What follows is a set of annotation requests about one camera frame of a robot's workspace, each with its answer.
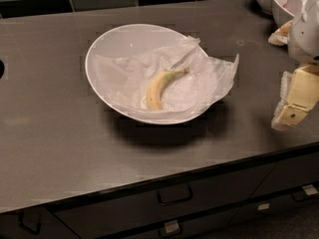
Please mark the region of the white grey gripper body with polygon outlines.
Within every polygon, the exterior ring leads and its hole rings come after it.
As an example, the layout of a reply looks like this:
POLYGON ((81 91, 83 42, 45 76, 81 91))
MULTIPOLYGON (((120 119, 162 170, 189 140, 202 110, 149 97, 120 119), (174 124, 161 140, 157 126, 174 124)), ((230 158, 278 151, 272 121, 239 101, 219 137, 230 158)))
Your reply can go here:
POLYGON ((319 63, 319 0, 307 0, 294 16, 288 54, 299 63, 319 63))

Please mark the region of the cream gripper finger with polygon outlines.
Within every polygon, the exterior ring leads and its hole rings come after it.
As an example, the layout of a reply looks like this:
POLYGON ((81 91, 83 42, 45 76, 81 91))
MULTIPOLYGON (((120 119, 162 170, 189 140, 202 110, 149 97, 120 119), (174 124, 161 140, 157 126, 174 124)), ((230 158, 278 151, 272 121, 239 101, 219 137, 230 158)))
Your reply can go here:
POLYGON ((268 42, 275 46, 286 45, 288 42, 291 23, 292 21, 288 21, 285 24, 283 24, 280 28, 278 28, 275 32, 273 32, 269 36, 268 42))
POLYGON ((302 64, 281 78, 280 102, 271 127, 284 131, 299 125, 319 102, 319 67, 302 64))

